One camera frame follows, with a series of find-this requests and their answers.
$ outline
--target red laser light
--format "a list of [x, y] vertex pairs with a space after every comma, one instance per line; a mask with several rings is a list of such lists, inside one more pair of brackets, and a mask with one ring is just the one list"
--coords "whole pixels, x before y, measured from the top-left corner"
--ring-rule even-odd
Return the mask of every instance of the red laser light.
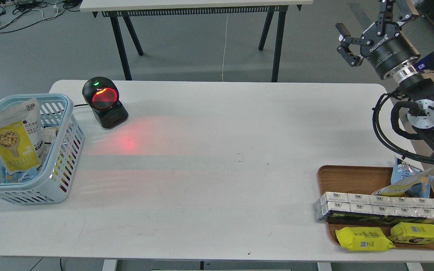
[[92, 98], [93, 105], [99, 110], [106, 110], [112, 107], [117, 100], [117, 91], [109, 87], [97, 91]]

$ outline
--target black table leg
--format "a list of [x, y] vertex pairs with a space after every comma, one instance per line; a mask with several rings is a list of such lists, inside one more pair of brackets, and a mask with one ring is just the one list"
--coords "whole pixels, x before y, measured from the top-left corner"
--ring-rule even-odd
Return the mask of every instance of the black table leg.
[[118, 17], [110, 17], [112, 22], [113, 34], [115, 35], [115, 41], [117, 42], [118, 54], [120, 55], [120, 61], [122, 62], [122, 68], [124, 69], [125, 80], [131, 81], [130, 67], [128, 66], [128, 59], [126, 57], [124, 40], [122, 39], [122, 32], [118, 24]]
[[267, 12], [264, 29], [262, 30], [262, 35], [260, 36], [259, 51], [262, 51], [264, 49], [264, 44], [266, 43], [267, 39], [267, 33], [269, 33], [270, 23], [272, 22], [272, 16], [274, 16], [274, 11]]
[[277, 35], [276, 47], [274, 49], [274, 65], [272, 66], [271, 82], [277, 82], [279, 74], [279, 64], [281, 62], [282, 37], [284, 34], [284, 23], [286, 22], [286, 11], [279, 11], [279, 19], [277, 20]]
[[135, 29], [133, 28], [133, 24], [131, 23], [130, 17], [124, 16], [125, 24], [127, 25], [128, 32], [130, 33], [131, 39], [133, 40], [133, 43], [135, 44], [136, 51], [138, 52], [138, 55], [143, 55], [142, 46], [140, 45], [140, 41], [138, 40], [138, 37], [136, 36]]

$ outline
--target snack bag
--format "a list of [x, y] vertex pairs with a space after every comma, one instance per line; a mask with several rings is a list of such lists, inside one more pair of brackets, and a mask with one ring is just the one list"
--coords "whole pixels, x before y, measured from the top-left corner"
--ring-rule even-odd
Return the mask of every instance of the snack bag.
[[36, 98], [0, 112], [0, 160], [8, 174], [41, 164], [40, 105]]
[[407, 244], [429, 244], [434, 242], [434, 225], [401, 222], [391, 228], [388, 239]]
[[[394, 184], [406, 177], [420, 174], [422, 172], [423, 171], [421, 169], [416, 168], [406, 163], [405, 161], [395, 157], [393, 173], [391, 174], [391, 184]], [[406, 190], [406, 193], [415, 198], [429, 198], [429, 191], [431, 189], [432, 180], [433, 176], [426, 174], [421, 177], [416, 184]]]
[[406, 168], [412, 168], [412, 170], [405, 171], [403, 170], [402, 167], [398, 167], [398, 165], [399, 165], [398, 161], [396, 160], [396, 163], [393, 168], [393, 173], [391, 175], [391, 185], [373, 192], [372, 195], [399, 197], [404, 192], [408, 192], [409, 189], [414, 185], [420, 185], [420, 183], [426, 183], [428, 187], [426, 189], [428, 195], [424, 198], [429, 197], [429, 175], [427, 175], [427, 173], [430, 170], [432, 170], [432, 168], [429, 168], [427, 170], [420, 170], [410, 165], [409, 167]]
[[386, 251], [395, 248], [378, 227], [346, 227], [336, 230], [336, 237], [341, 247], [351, 251]]

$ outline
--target table leg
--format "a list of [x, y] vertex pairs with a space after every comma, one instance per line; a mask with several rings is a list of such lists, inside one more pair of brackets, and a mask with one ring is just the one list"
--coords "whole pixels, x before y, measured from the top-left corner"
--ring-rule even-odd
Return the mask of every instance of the table leg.
[[116, 271], [118, 260], [105, 259], [102, 271]]
[[277, 82], [279, 74], [279, 64], [281, 62], [282, 37], [284, 34], [284, 23], [286, 22], [286, 11], [279, 11], [279, 19], [277, 19], [277, 35], [276, 47], [274, 49], [274, 65], [272, 66], [271, 82]]
[[131, 39], [133, 40], [133, 43], [135, 44], [136, 51], [138, 52], [138, 55], [143, 55], [142, 46], [140, 45], [140, 41], [138, 40], [138, 37], [136, 36], [135, 29], [133, 28], [133, 24], [131, 23], [130, 17], [124, 16], [125, 24], [127, 25], [128, 32], [130, 33]]
[[264, 49], [264, 44], [266, 43], [267, 33], [269, 33], [270, 23], [272, 22], [272, 17], [274, 16], [274, 11], [267, 12], [266, 22], [264, 23], [264, 29], [262, 30], [262, 35], [260, 36], [259, 51]]
[[406, 267], [408, 267], [409, 271], [423, 271], [422, 264], [419, 262], [407, 262]]
[[317, 270], [318, 271], [333, 271], [331, 268], [330, 262], [318, 262], [317, 263]]
[[122, 38], [122, 32], [120, 31], [120, 25], [118, 24], [118, 18], [110, 17], [110, 21], [112, 22], [118, 54], [120, 55], [120, 61], [122, 62], [122, 68], [124, 69], [125, 80], [131, 81], [130, 67], [128, 66], [128, 59], [126, 57], [124, 40]]

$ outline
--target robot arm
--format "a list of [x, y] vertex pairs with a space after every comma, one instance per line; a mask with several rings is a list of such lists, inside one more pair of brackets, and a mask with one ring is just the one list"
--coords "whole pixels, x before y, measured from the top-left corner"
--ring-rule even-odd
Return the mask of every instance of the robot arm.
[[[377, 21], [369, 26], [360, 38], [353, 38], [344, 24], [336, 24], [340, 32], [337, 51], [351, 66], [357, 67], [366, 58], [381, 79], [393, 78], [398, 88], [384, 94], [373, 109], [373, 127], [378, 139], [389, 149], [404, 157], [434, 164], [434, 52], [420, 59], [419, 52], [401, 32], [401, 26], [414, 20], [418, 13], [409, 0], [380, 0]], [[400, 8], [398, 22], [393, 22], [393, 5]], [[360, 46], [360, 55], [349, 48]], [[433, 150], [431, 156], [410, 153], [399, 148], [384, 135], [379, 126], [379, 111], [390, 97], [398, 101], [391, 111], [393, 130], [407, 139], [424, 140]], [[410, 134], [399, 127], [399, 111], [408, 110], [407, 117], [416, 133]]]

